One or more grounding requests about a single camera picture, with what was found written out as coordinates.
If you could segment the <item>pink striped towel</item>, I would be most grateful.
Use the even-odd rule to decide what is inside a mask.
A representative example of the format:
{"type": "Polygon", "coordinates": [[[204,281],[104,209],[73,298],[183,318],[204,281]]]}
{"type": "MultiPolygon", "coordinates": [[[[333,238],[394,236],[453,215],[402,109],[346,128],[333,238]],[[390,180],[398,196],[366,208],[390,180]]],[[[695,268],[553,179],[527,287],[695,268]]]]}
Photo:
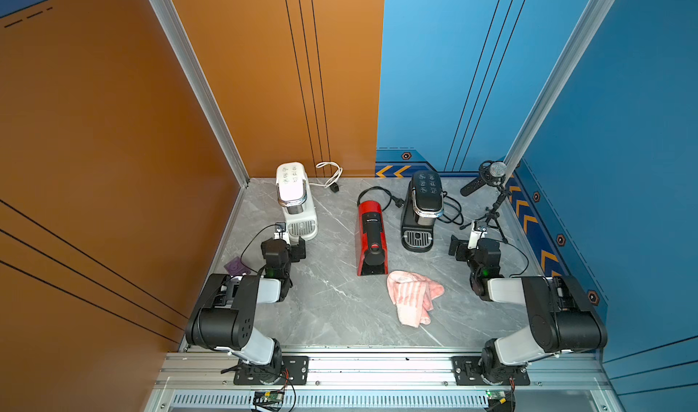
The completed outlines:
{"type": "Polygon", "coordinates": [[[388,295],[396,306],[399,322],[404,326],[419,328],[431,323],[429,312],[434,300],[445,294],[442,284],[423,275],[396,270],[387,276],[388,295]]]}

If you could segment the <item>black coffee machine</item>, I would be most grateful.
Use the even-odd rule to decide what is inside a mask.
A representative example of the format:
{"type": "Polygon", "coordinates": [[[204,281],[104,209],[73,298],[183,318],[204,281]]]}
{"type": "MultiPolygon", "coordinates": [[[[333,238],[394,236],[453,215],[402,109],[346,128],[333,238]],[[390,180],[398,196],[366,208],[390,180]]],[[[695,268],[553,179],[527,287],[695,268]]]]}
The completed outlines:
{"type": "Polygon", "coordinates": [[[401,217],[401,243],[425,253],[434,245],[434,223],[444,214],[443,186],[433,170],[418,170],[408,184],[401,217]]]}

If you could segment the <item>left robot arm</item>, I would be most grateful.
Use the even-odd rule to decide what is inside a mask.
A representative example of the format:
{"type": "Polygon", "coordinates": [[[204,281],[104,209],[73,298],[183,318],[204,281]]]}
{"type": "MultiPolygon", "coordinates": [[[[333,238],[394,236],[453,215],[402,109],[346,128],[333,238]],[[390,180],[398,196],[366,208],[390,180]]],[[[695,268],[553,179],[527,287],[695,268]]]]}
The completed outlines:
{"type": "Polygon", "coordinates": [[[291,267],[306,257],[305,240],[268,239],[261,244],[265,265],[252,275],[213,274],[185,327],[188,345],[238,358],[241,371],[260,384],[291,380],[280,343],[255,326],[256,309],[285,300],[293,286],[291,267]]]}

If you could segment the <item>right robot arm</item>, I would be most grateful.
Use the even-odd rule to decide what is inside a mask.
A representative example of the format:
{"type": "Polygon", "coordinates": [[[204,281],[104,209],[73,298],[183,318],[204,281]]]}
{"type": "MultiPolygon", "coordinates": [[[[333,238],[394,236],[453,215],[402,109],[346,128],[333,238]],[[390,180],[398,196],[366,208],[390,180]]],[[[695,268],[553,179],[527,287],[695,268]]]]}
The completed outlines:
{"type": "Polygon", "coordinates": [[[525,307],[528,324],[499,339],[490,339],[478,360],[457,358],[458,382],[527,385],[529,364],[563,353],[601,350],[608,334],[579,281],[572,276],[501,274],[500,242],[483,238],[472,245],[453,236],[448,253],[470,268],[470,286],[485,302],[525,307]]]}

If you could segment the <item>white coffee machine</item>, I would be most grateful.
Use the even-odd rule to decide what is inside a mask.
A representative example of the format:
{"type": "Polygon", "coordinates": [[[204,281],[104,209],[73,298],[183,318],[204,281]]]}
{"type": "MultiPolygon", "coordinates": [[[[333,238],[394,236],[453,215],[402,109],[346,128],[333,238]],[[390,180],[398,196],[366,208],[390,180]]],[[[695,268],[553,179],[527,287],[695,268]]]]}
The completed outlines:
{"type": "Polygon", "coordinates": [[[286,228],[294,242],[310,241],[318,234],[314,199],[305,167],[300,162],[281,164],[276,170],[277,201],[282,207],[286,228]]]}

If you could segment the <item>red Nespresso coffee machine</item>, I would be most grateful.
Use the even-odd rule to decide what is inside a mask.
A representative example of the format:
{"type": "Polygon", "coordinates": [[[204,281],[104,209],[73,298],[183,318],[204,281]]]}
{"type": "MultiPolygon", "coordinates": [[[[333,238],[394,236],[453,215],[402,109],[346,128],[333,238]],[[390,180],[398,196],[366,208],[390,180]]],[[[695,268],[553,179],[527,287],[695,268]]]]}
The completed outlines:
{"type": "Polygon", "coordinates": [[[387,275],[388,252],[381,205],[363,201],[358,205],[357,275],[387,275]]]}

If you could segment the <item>purple square card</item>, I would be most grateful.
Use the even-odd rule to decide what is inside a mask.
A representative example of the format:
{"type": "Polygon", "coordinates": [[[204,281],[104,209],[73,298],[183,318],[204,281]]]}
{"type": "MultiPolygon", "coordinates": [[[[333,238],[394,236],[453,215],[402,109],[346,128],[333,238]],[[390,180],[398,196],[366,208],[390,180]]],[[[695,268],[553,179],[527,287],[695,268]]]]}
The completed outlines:
{"type": "Polygon", "coordinates": [[[226,273],[232,277],[245,276],[252,272],[252,270],[243,263],[240,257],[235,257],[231,261],[228,261],[224,269],[226,273]]]}

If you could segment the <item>right green circuit board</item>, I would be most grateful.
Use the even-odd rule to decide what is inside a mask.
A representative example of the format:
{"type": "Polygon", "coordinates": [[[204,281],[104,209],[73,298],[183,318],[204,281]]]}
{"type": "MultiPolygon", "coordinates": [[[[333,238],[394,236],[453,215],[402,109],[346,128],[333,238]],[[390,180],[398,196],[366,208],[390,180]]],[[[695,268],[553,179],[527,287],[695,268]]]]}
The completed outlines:
{"type": "Polygon", "coordinates": [[[511,391],[494,392],[492,397],[488,399],[486,412],[515,412],[516,411],[516,395],[511,391]]]}

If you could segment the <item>green circuit board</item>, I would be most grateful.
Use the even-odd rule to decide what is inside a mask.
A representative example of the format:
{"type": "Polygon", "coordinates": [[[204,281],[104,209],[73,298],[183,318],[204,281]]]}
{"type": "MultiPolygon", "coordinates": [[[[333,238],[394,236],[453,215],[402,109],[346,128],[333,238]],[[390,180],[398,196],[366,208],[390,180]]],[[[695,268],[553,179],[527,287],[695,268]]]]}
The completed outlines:
{"type": "Polygon", "coordinates": [[[488,399],[486,412],[515,412],[516,411],[516,395],[511,391],[494,392],[492,397],[488,399]]]}
{"type": "Polygon", "coordinates": [[[251,410],[261,412],[280,412],[285,403],[283,390],[255,391],[251,410]]]}

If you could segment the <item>left green circuit board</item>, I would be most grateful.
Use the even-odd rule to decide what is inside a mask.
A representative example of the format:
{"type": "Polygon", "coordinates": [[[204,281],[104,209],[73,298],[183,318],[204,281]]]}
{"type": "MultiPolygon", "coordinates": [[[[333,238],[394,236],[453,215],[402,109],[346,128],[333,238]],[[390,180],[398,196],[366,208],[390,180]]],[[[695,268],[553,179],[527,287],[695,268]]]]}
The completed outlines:
{"type": "Polygon", "coordinates": [[[251,410],[261,412],[280,412],[285,403],[283,390],[255,391],[251,410]]]}

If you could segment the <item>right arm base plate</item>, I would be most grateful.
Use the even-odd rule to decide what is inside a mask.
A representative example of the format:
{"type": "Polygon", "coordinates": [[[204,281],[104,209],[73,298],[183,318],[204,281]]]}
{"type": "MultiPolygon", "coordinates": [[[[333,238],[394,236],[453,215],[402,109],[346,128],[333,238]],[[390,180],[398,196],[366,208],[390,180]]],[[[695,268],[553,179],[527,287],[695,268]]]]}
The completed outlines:
{"type": "Polygon", "coordinates": [[[457,386],[509,386],[531,385],[526,366],[505,366],[497,359],[485,363],[475,355],[454,356],[451,359],[452,371],[457,386]]]}

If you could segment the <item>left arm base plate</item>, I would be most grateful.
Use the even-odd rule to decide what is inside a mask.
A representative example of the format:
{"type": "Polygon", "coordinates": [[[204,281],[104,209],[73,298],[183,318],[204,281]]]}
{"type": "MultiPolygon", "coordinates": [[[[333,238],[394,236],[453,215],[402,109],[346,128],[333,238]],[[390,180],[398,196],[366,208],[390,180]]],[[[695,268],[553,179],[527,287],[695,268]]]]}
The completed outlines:
{"type": "Polygon", "coordinates": [[[305,386],[309,363],[307,356],[283,355],[266,366],[238,364],[230,370],[234,373],[234,384],[239,386],[305,386]]]}

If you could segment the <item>aluminium front rail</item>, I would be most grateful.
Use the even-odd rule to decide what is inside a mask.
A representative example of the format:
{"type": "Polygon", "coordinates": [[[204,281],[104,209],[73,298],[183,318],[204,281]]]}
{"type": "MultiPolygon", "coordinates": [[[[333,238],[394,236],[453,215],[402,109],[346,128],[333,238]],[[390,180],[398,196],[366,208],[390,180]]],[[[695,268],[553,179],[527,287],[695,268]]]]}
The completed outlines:
{"type": "Polygon", "coordinates": [[[530,364],[531,385],[457,386],[462,348],[289,348],[310,359],[305,386],[235,385],[236,359],[223,353],[171,353],[147,411],[252,411],[255,391],[283,390],[281,411],[485,411],[494,392],[516,395],[516,411],[620,411],[601,365],[590,354],[530,364]]]}

